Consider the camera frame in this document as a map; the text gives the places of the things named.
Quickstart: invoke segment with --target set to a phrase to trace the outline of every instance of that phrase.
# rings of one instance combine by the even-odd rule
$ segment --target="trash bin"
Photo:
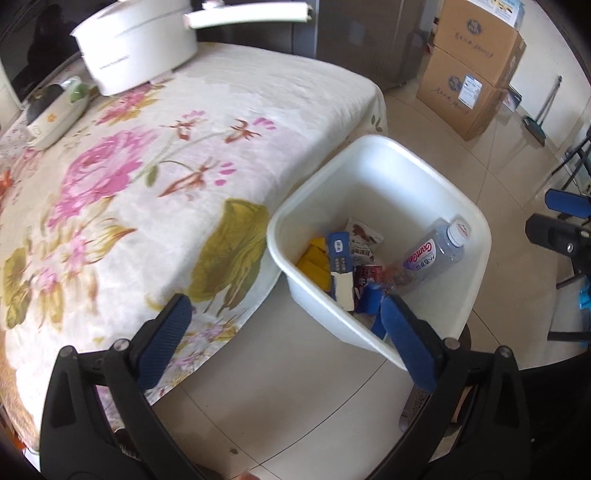
[[[404,368],[391,341],[380,340],[309,280],[296,263],[309,241],[341,231],[353,217],[384,236],[374,252],[384,265],[441,219],[461,216],[472,228],[465,257],[404,297],[442,338],[466,324],[491,250],[482,212],[427,163],[388,138],[370,135],[348,146],[277,210],[267,230],[269,251],[287,275],[293,299],[340,340],[381,353]]]

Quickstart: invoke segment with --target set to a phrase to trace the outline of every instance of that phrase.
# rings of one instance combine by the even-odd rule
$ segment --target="black screen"
[[[78,51],[72,30],[113,0],[0,0],[0,61],[24,100]]]

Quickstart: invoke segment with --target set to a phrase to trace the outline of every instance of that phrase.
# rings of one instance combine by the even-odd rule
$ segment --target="bottle label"
[[[415,253],[404,261],[404,268],[418,271],[431,267],[435,262],[437,250],[433,239],[422,244]]]

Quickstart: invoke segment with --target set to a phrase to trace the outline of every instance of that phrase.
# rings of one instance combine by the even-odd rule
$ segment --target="plastic bottle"
[[[385,281],[396,293],[408,293],[462,260],[469,240],[470,227],[464,220],[443,223],[410,249],[404,260],[388,267]]]

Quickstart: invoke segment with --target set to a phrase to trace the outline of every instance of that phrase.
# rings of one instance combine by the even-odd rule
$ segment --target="floral tablecloth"
[[[81,70],[79,61],[56,81]],[[62,346],[106,349],[186,293],[193,321],[147,392],[156,402],[271,291],[273,211],[386,121],[379,89],[339,67],[201,44],[165,82],[93,100],[45,152],[27,147],[23,125],[0,139],[0,401],[36,449]]]

